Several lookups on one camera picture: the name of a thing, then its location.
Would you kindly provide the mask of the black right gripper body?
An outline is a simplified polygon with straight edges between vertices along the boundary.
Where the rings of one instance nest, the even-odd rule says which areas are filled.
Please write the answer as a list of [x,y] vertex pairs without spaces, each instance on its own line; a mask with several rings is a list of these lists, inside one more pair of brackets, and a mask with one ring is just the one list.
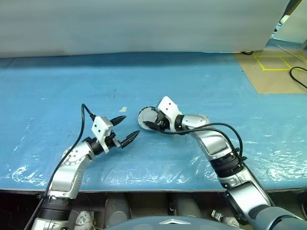
[[155,128],[157,131],[170,131],[171,130],[171,120],[162,112],[158,112],[155,120]]

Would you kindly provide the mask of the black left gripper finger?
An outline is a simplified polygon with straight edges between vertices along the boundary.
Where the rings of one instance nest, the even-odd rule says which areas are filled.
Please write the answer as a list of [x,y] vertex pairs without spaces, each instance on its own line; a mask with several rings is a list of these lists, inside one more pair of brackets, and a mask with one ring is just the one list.
[[111,123],[112,123],[112,125],[118,125],[118,124],[121,123],[125,118],[126,118],[125,115],[121,115],[121,116],[112,118],[112,119],[111,119]]
[[121,148],[124,148],[126,147],[127,145],[129,145],[139,134],[139,130],[137,131],[134,131],[132,133],[130,133],[129,135],[126,136],[126,138],[123,140],[123,141],[120,141],[120,147]]

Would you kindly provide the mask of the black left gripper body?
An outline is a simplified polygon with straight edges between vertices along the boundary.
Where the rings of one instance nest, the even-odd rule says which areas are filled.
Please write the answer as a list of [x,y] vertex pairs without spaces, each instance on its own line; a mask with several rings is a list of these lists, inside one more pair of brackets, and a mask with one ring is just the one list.
[[106,145],[109,149],[113,147],[121,148],[121,142],[116,139],[115,133],[111,133],[109,136],[107,136]]

